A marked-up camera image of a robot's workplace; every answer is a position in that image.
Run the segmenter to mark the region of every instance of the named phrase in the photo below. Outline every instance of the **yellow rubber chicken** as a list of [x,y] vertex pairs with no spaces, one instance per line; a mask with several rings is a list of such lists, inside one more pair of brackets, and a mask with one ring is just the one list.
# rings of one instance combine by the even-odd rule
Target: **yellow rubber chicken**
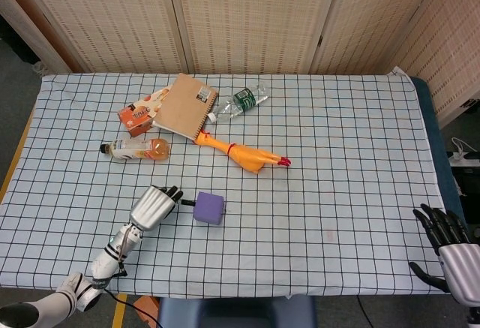
[[285,167],[289,167],[292,163],[290,159],[286,157],[281,157],[265,150],[254,149],[235,143],[221,142],[212,138],[210,133],[205,131],[200,131],[198,137],[195,139],[195,144],[217,148],[231,157],[239,166],[255,174],[258,174],[265,163],[283,165]]

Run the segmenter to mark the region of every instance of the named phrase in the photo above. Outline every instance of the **spiral notebook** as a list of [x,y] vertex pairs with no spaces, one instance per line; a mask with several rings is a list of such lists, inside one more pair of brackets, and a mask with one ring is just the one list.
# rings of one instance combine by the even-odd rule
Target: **spiral notebook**
[[217,96],[218,92],[204,82],[180,73],[153,125],[195,140]]

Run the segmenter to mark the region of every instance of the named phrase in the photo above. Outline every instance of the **robotic arm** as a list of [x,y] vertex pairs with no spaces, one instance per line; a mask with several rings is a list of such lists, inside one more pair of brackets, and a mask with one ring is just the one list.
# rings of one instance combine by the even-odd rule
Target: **robotic arm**
[[75,309],[93,308],[113,277],[127,275],[123,261],[140,242],[143,232],[155,229],[182,195],[175,186],[167,190],[152,185],[130,211],[130,223],[120,229],[93,261],[92,281],[76,272],[69,275],[55,293],[37,302],[0,308],[0,328],[50,328],[70,317]]
[[422,204],[422,210],[413,210],[427,233],[443,270],[445,279],[428,275],[417,263],[410,269],[426,284],[452,296],[461,305],[469,307],[469,327],[480,327],[480,245],[473,244],[459,217],[445,214]]

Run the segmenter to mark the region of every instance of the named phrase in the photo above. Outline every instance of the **green bottle label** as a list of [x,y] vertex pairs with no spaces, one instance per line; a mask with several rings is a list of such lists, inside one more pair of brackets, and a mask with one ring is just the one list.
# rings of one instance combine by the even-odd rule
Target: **green bottle label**
[[249,88],[245,88],[233,96],[236,98],[236,103],[243,109],[243,111],[255,107],[255,97]]

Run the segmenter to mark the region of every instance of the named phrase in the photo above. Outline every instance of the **orange juice bottle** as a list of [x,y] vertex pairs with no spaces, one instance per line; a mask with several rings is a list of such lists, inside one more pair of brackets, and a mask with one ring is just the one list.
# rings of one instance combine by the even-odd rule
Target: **orange juice bottle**
[[100,151],[114,158],[149,158],[162,161],[168,158],[170,146],[165,139],[134,140],[118,139],[110,144],[101,144]]

